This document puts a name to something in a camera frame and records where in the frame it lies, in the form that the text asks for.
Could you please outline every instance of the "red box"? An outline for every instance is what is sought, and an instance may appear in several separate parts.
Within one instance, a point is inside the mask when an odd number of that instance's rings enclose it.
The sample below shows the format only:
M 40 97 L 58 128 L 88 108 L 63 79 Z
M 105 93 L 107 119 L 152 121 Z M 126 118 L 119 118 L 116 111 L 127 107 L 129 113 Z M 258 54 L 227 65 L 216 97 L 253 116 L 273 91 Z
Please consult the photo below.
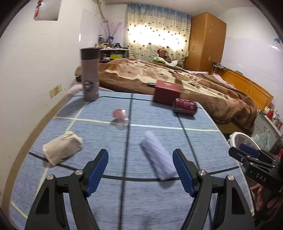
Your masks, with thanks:
M 157 80 L 153 101 L 166 105 L 172 105 L 175 98 L 179 98 L 181 91 L 175 83 Z

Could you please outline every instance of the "blue gripper pad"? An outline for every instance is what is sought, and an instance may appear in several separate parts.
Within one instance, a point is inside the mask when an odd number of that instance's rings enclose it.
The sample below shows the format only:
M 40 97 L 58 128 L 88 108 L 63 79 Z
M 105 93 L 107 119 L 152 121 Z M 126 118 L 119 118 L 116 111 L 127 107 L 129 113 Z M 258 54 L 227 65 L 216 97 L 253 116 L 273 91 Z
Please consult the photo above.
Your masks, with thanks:
M 103 155 L 100 157 L 98 163 L 96 164 L 95 168 L 93 169 L 92 173 L 89 176 L 88 186 L 85 191 L 86 197 L 89 197 L 92 193 L 96 191 L 97 186 L 108 164 L 108 159 L 109 159 L 108 152 L 107 150 L 105 150 Z
M 191 197 L 194 197 L 196 192 L 193 187 L 192 176 L 185 166 L 184 162 L 182 161 L 181 157 L 179 156 L 177 150 L 174 150 L 173 152 L 173 163 L 181 179 L 185 192 L 189 193 Z
M 245 152 L 248 155 L 251 155 L 253 158 L 258 158 L 260 156 L 257 149 L 250 147 L 245 144 L 240 144 L 239 149 L 243 152 Z

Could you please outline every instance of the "red bottle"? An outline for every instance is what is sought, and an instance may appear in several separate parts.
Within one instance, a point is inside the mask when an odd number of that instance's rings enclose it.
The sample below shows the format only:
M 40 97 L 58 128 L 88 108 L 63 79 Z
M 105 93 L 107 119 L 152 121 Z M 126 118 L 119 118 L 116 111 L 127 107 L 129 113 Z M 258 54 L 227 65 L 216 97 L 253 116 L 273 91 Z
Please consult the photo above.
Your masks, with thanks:
M 273 114 L 274 114 L 274 111 L 273 111 L 273 109 L 271 109 L 271 110 L 268 111 L 266 116 L 271 120 L 272 117 L 273 117 Z

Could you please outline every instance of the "stuffed animal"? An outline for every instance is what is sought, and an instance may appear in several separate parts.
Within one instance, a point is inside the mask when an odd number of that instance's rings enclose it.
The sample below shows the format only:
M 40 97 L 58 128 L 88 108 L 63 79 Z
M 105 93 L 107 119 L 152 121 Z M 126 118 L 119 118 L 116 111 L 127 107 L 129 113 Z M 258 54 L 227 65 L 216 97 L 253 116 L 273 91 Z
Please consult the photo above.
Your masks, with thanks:
M 165 50 L 164 48 L 157 50 L 158 55 L 163 58 L 166 62 L 171 63 L 172 60 L 170 59 L 170 57 L 168 56 L 168 52 L 167 50 Z M 177 66 L 183 68 L 183 63 L 181 61 L 178 61 Z

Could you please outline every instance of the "white bucket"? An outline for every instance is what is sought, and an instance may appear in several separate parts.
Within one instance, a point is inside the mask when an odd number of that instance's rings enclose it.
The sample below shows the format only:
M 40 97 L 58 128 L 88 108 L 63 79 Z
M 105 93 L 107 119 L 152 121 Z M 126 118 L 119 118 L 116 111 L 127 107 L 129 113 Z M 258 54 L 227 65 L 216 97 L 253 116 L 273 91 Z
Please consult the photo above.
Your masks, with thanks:
M 251 139 L 248 135 L 240 132 L 234 132 L 230 135 L 228 143 L 231 147 L 236 147 L 239 149 L 240 144 L 245 144 L 247 146 L 253 147 L 255 149 L 260 149 L 260 147 Z

